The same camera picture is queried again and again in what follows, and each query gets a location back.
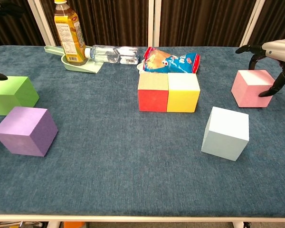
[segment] bottle cap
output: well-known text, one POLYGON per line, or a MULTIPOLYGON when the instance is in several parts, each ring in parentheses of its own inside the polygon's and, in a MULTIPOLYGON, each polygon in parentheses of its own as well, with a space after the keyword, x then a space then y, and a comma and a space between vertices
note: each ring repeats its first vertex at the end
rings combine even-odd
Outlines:
POLYGON ((54 2, 56 4, 62 4, 62 3, 66 3, 67 1, 66 0, 54 0, 54 2))
POLYGON ((91 48, 89 48, 89 47, 85 48, 85 57, 86 58, 91 58, 90 51, 91 51, 91 48))

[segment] white cube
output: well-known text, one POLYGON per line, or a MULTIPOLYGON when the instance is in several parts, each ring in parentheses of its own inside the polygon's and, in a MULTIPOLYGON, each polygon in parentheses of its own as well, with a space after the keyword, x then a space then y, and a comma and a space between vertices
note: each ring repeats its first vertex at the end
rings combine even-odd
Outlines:
POLYGON ((249 142, 249 115, 212 107, 201 151, 236 161, 249 142))

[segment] blue tablecloth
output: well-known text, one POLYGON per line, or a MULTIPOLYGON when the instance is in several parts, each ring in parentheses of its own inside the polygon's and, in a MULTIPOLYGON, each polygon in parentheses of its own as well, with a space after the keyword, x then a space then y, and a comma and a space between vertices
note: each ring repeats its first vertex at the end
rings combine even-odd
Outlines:
MULTIPOLYGON (((230 90, 251 53, 161 50, 201 55, 195 113, 140 113, 134 65, 79 73, 43 47, 0 47, 0 73, 28 76, 36 107, 59 129, 44 158, 0 143, 0 214, 285 217, 285 86, 267 108, 240 109, 230 90), (250 141, 236 162, 200 151, 213 106, 249 114, 250 141)), ((256 69, 281 72, 271 59, 256 69)))

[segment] plastic bottle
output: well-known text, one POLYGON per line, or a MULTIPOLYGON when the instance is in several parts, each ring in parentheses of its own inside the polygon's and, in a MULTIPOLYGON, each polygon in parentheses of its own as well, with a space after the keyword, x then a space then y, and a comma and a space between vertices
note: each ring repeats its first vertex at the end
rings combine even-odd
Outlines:
POLYGON ((94 62, 138 64, 138 49, 136 47, 115 47, 93 45, 85 49, 85 57, 94 62))
POLYGON ((82 35, 79 18, 66 0, 55 0, 54 21, 58 31, 61 45, 67 61, 76 66, 87 62, 85 57, 85 41, 82 35))

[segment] snack bag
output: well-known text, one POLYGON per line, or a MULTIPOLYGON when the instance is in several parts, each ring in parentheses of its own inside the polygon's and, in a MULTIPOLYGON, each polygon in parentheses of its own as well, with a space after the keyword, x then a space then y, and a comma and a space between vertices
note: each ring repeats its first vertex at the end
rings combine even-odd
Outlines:
POLYGON ((144 55, 143 70, 157 73, 196 73, 200 55, 188 53, 180 57, 149 47, 144 55))

